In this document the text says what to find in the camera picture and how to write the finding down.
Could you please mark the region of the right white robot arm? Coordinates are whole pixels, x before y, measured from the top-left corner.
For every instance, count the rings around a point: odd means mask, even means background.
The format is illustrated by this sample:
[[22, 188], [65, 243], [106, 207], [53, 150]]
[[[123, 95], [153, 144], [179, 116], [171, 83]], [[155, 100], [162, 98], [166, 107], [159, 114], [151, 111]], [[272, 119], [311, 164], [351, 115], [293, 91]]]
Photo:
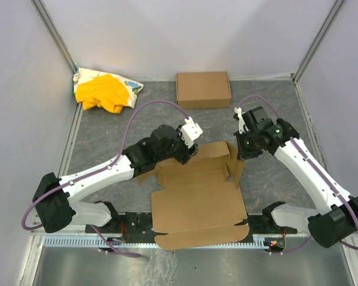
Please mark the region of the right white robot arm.
[[286, 120], [272, 121], [262, 107], [247, 112], [234, 108], [239, 160], [268, 152], [283, 163], [307, 191], [315, 207], [276, 202], [263, 209], [269, 223], [306, 232], [329, 248], [358, 233], [358, 196], [352, 196], [312, 156], [299, 133]]

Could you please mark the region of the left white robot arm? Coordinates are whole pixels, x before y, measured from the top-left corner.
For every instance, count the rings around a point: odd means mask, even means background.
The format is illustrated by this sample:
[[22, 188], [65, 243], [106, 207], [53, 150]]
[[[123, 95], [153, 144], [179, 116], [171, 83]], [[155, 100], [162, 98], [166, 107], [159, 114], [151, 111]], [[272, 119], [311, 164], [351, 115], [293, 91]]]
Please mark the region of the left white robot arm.
[[202, 133], [197, 123], [178, 128], [160, 125], [150, 136], [124, 149], [118, 158], [60, 178], [54, 173], [44, 175], [32, 199], [44, 231], [55, 233], [68, 225], [113, 227], [118, 216], [111, 203], [85, 203], [83, 198], [145, 174], [167, 159], [186, 164], [197, 153], [195, 141]]

